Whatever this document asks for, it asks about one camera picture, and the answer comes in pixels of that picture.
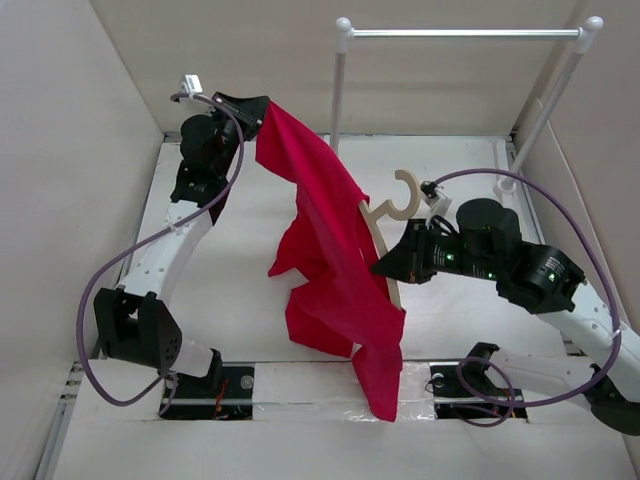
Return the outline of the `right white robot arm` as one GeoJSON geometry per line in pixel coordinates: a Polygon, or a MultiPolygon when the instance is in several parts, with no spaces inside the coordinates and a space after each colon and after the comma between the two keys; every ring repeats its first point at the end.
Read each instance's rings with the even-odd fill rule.
{"type": "Polygon", "coordinates": [[[514,386],[564,397],[606,426],[639,433],[639,336],[612,319],[583,270],[561,250],[522,238],[517,214],[491,199],[463,203],[456,222],[410,219],[373,273],[423,284],[443,272],[494,283],[499,297],[556,328],[583,358],[536,359],[477,343],[457,383],[477,397],[514,386]]]}

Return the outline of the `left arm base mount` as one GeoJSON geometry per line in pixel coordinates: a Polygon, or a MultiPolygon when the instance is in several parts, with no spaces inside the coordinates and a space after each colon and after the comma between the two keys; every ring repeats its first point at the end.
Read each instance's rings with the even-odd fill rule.
{"type": "Polygon", "coordinates": [[[253,419],[253,363],[219,363],[209,377],[179,373],[165,381],[159,416],[164,420],[242,421],[253,419]]]}

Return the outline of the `red t-shirt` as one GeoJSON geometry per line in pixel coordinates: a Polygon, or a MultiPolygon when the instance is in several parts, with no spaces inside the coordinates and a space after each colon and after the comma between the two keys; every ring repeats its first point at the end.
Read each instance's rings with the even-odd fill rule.
{"type": "Polygon", "coordinates": [[[256,139],[258,164],[296,187],[296,216],[271,277],[297,270],[285,309],[291,341],[352,362],[371,413],[397,418],[405,312],[384,277],[360,207],[369,201],[331,147],[275,102],[256,139]]]}

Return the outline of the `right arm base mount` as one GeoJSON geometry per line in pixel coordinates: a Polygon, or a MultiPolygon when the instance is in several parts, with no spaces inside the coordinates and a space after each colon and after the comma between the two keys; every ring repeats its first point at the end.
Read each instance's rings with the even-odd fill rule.
{"type": "MultiPolygon", "coordinates": [[[[484,401],[474,396],[460,382],[457,367],[460,359],[436,360],[429,363],[430,378],[424,390],[433,395],[434,411],[437,420],[455,419],[481,428],[496,427],[508,419],[528,420],[524,408],[509,409],[508,406],[484,401]]],[[[463,360],[461,369],[464,380],[481,394],[498,401],[523,401],[522,391],[516,388],[497,386],[488,376],[495,373],[489,365],[482,362],[463,360]]]]}

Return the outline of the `wooden clothes hanger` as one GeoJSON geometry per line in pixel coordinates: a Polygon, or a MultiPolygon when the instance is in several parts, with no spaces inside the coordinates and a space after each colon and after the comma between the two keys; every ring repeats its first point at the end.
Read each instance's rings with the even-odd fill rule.
{"type": "Polygon", "coordinates": [[[358,206],[373,240],[376,253],[380,258],[389,251],[385,234],[388,232],[391,223],[406,222],[412,218],[418,212],[422,202],[420,182],[412,172],[406,169],[399,169],[395,171],[394,176],[397,181],[403,182],[409,190],[409,199],[404,207],[396,207],[391,199],[384,200],[375,208],[371,207],[366,201],[361,201],[358,206]]]}

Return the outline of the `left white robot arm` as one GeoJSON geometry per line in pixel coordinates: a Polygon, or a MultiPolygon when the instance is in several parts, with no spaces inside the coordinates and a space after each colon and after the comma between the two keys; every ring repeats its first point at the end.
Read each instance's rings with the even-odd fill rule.
{"type": "Polygon", "coordinates": [[[198,243],[216,224],[239,174],[246,142],[265,119],[269,98],[194,95],[211,107],[181,126],[175,184],[163,226],[113,289],[93,301],[102,351],[110,358],[175,373],[201,396],[222,387],[218,351],[185,337],[170,298],[198,243]]]}

